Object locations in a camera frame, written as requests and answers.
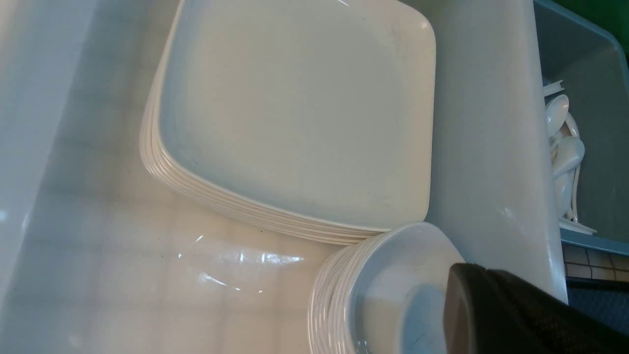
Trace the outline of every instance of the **white tiled surface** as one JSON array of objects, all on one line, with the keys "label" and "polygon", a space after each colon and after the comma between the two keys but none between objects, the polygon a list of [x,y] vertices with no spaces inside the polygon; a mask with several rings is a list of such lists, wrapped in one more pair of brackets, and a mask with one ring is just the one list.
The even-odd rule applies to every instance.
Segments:
[{"label": "white tiled surface", "polygon": [[629,257],[563,244],[568,277],[629,282]]},{"label": "white tiled surface", "polygon": [[0,353],[307,353],[338,246],[216,215],[144,169],[177,0],[100,0],[0,318]]}]

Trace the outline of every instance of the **white plastic spoon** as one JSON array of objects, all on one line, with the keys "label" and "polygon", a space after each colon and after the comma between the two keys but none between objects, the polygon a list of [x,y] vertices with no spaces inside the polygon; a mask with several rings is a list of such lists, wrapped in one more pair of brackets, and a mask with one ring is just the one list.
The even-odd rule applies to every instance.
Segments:
[{"label": "white plastic spoon", "polygon": [[548,137],[555,135],[565,122],[570,102],[568,96],[560,94],[546,105],[546,124]]},{"label": "white plastic spoon", "polygon": [[570,209],[573,181],[574,170],[562,174],[555,180],[555,202],[557,203],[557,215],[559,217],[563,217]]},{"label": "white plastic spoon", "polygon": [[581,161],[583,161],[585,154],[586,147],[579,138],[561,138],[559,143],[557,143],[557,156],[552,163],[553,178],[557,179],[562,174],[576,169]]},{"label": "white plastic spoon", "polygon": [[[573,137],[581,138],[579,135],[579,128],[577,128],[577,122],[574,120],[570,112],[565,116],[565,124],[570,130],[570,134]],[[574,174],[574,183],[572,184],[572,219],[574,222],[579,222],[579,214],[577,213],[577,186],[579,185],[579,175],[581,174],[581,165],[577,167],[577,171]]]}]

